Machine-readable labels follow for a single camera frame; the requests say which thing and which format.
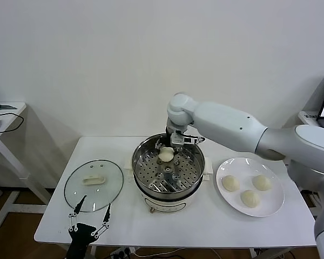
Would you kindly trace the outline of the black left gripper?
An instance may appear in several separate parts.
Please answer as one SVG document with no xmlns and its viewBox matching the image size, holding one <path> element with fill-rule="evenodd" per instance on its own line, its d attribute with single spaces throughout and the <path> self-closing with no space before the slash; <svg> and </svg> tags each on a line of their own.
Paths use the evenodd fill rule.
<svg viewBox="0 0 324 259">
<path fill-rule="evenodd" d="M 77 216 L 81 211 L 82 205 L 87 198 L 84 195 L 83 198 L 77 203 L 73 212 L 68 214 L 70 219 L 69 235 L 71 237 L 72 244 L 90 244 L 95 242 L 105 231 L 110 227 L 109 219 L 111 212 L 111 204 L 109 203 L 106 213 L 104 215 L 102 225 L 97 229 L 94 226 L 90 226 L 84 223 L 78 223 Z"/>
</svg>

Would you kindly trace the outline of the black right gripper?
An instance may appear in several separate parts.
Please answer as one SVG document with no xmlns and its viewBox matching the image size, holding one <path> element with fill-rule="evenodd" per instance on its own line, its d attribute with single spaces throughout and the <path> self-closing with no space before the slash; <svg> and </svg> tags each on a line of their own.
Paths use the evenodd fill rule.
<svg viewBox="0 0 324 259">
<path fill-rule="evenodd" d="M 180 127 L 176 124 L 167 124 L 166 125 L 166 135 L 169 139 L 172 138 L 179 138 L 180 137 Z M 160 151 L 163 147 L 165 147 L 164 144 L 164 137 L 158 138 L 158 140 L 155 143 L 155 149 Z M 181 152 L 181 146 L 173 146 L 173 155 L 178 155 L 179 152 Z"/>
</svg>

